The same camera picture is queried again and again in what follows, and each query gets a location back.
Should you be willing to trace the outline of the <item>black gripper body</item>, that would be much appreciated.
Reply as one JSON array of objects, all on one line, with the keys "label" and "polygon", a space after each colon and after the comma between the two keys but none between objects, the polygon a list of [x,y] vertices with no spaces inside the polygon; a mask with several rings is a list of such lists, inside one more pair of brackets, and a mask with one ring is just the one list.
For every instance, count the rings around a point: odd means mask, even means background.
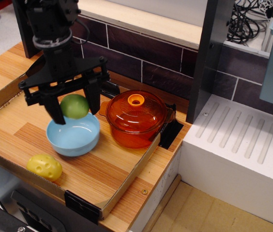
[{"label": "black gripper body", "polygon": [[45,49],[18,87],[27,97],[57,97],[86,87],[94,89],[107,81],[106,63],[105,57],[75,57],[70,44]]}]

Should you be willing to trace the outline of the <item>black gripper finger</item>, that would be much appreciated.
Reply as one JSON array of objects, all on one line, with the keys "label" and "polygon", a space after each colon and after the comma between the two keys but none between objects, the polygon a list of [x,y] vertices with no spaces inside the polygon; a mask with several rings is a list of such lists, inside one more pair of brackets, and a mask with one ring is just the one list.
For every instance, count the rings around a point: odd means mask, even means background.
[{"label": "black gripper finger", "polygon": [[94,115],[100,110],[100,90],[103,82],[110,79],[109,72],[86,72],[82,74],[85,78],[85,86],[83,88],[90,111]]},{"label": "black gripper finger", "polygon": [[43,95],[41,93],[25,93],[25,100],[28,106],[37,103],[43,105],[56,124],[65,124],[57,96]]}]

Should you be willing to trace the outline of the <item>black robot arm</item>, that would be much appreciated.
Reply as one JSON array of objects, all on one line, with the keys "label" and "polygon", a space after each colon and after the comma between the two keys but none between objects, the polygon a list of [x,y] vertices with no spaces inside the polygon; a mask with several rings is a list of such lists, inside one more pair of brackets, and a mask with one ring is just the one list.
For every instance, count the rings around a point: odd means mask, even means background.
[{"label": "black robot arm", "polygon": [[107,59],[76,58],[71,26],[79,22],[76,0],[19,1],[33,32],[33,45],[43,51],[27,78],[18,84],[28,105],[43,105],[55,123],[65,120],[58,97],[82,89],[92,114],[100,109],[100,89],[109,80]]}]

